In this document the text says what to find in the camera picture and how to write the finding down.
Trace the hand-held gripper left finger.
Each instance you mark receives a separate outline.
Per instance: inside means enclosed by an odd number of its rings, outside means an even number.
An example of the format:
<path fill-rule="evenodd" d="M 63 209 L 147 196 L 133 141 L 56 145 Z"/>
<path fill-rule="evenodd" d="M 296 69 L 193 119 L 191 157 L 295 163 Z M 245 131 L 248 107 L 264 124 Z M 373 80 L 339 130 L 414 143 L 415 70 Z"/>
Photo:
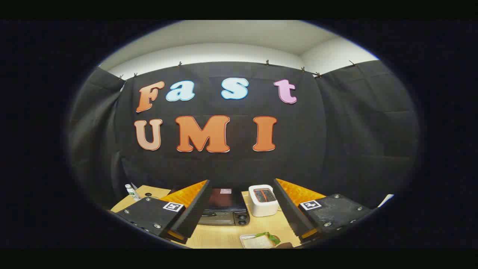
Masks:
<path fill-rule="evenodd" d="M 116 216 L 147 233 L 185 244 L 208 206 L 212 187 L 198 182 L 162 198 L 144 197 Z"/>

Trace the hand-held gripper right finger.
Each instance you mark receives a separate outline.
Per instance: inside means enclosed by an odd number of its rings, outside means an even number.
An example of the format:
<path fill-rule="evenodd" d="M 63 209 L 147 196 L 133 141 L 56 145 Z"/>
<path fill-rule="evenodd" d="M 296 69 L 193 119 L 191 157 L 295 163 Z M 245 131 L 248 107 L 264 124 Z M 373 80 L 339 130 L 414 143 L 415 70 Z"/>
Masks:
<path fill-rule="evenodd" d="M 342 194 L 326 196 L 278 178 L 273 184 L 280 208 L 301 243 L 340 235 L 378 210 Z"/>

